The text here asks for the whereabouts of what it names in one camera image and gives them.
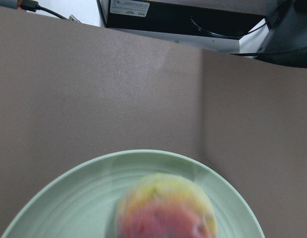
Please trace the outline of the yellow-pink peach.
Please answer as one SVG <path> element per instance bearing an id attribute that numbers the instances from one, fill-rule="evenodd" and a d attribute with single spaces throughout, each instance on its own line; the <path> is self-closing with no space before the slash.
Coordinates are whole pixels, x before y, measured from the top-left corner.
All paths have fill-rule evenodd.
<path id="1" fill-rule="evenodd" d="M 153 174 L 131 185 L 117 204 L 118 238 L 215 238 L 214 208 L 194 182 Z"/>

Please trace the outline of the green plate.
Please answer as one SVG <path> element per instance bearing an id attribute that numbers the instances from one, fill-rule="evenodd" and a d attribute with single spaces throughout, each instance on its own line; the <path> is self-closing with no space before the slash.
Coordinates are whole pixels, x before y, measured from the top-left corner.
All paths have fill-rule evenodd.
<path id="1" fill-rule="evenodd" d="M 221 238 L 262 238 L 253 211 L 218 173 L 191 158 L 160 150 L 127 150 L 84 162 L 38 192 L 3 233 L 5 238 L 113 238 L 119 199 L 140 178 L 185 177 L 209 196 Z"/>

